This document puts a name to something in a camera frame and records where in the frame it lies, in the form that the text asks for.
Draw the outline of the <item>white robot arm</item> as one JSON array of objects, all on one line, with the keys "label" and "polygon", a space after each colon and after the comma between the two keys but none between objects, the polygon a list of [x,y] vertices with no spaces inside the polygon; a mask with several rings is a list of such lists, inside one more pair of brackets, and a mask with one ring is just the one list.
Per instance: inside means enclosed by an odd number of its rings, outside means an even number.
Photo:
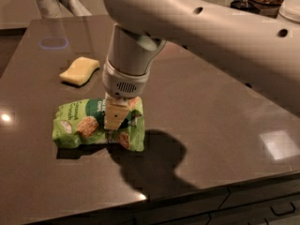
[{"label": "white robot arm", "polygon": [[111,97],[140,95],[152,59],[170,41],[300,113],[297,24],[202,0],[103,1],[115,22],[102,75]]}]

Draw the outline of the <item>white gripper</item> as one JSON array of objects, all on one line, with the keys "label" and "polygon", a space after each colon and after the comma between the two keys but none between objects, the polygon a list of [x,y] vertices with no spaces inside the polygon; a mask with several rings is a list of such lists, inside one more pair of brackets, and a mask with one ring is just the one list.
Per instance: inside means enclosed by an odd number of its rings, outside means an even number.
[{"label": "white gripper", "polygon": [[129,113],[129,105],[126,99],[115,98],[135,98],[142,92],[150,75],[150,60],[136,63],[122,63],[123,69],[118,70],[113,63],[106,59],[102,81],[107,93],[104,99],[105,116],[104,128],[117,130]]}]

